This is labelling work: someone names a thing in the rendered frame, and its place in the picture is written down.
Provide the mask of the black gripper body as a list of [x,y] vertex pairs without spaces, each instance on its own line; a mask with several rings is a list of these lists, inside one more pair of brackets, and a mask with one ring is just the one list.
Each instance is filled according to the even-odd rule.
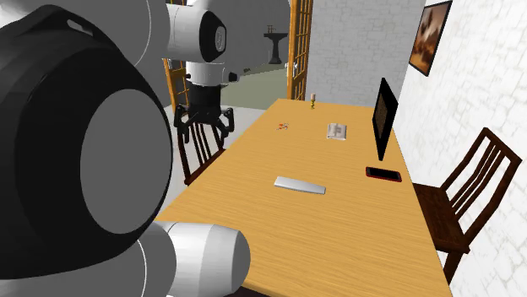
[[190,83],[188,91],[189,119],[215,125],[220,119],[220,85],[200,86]]

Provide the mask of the orange glazed door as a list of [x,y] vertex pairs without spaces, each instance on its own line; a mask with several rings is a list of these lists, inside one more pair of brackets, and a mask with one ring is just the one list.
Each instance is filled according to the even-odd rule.
[[187,69],[183,65],[183,61],[177,62],[176,67],[172,67],[171,59],[163,59],[167,87],[171,98],[172,111],[176,111],[178,105],[188,106],[188,91],[187,87]]
[[304,101],[313,0],[290,0],[290,5],[287,98]]

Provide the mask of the black upright flat screen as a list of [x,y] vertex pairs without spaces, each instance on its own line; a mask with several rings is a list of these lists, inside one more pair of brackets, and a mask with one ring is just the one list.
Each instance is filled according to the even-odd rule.
[[386,78],[381,79],[378,97],[372,115],[372,126],[378,152],[378,159],[383,160],[388,145],[398,101],[388,85]]

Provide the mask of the light wooden table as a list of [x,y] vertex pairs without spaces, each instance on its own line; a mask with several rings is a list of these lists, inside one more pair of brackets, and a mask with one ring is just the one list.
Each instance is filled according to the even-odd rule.
[[[159,220],[240,230],[251,251],[245,284],[264,294],[452,297],[396,138],[378,159],[372,114],[277,100]],[[345,141],[327,139],[330,123],[347,126]],[[368,177],[367,166],[402,182]],[[326,192],[274,186],[278,176]]]

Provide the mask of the brown framed wall picture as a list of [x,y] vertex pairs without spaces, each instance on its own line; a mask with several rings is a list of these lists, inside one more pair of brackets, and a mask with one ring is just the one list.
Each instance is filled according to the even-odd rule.
[[423,8],[409,64],[426,77],[431,71],[452,3],[452,0],[448,0]]

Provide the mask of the black phone with red edge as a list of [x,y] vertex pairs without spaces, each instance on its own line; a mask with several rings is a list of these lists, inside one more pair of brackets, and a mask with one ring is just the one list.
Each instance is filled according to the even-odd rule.
[[383,179],[387,181],[402,182],[401,174],[398,171],[394,171],[394,170],[385,170],[385,169],[379,169],[379,168],[367,166],[366,175],[368,177]]

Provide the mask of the dark brown wooden chair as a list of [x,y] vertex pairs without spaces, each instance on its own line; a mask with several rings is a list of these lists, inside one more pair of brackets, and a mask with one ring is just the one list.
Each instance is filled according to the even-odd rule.
[[[449,197],[447,190],[473,159],[486,138],[489,144],[473,173],[455,195]],[[470,227],[463,231],[459,220],[485,190],[504,159],[509,160],[509,165],[495,192]],[[418,183],[413,185],[435,249],[447,254],[443,273],[448,283],[452,281],[462,256],[470,252],[470,244],[474,238],[496,212],[521,162],[522,159],[507,144],[489,128],[484,127],[465,157],[440,187]]]
[[195,181],[225,151],[224,142],[221,140],[217,128],[213,126],[210,126],[210,128],[215,139],[215,144],[218,148],[214,154],[212,154],[210,150],[209,142],[204,130],[204,124],[193,123],[190,125],[189,135],[192,137],[194,151],[199,164],[199,167],[197,167],[195,170],[191,170],[189,167],[187,151],[185,149],[184,142],[185,134],[181,129],[177,129],[177,144],[182,162],[182,171],[184,174],[183,183],[186,186],[189,186],[193,181]]

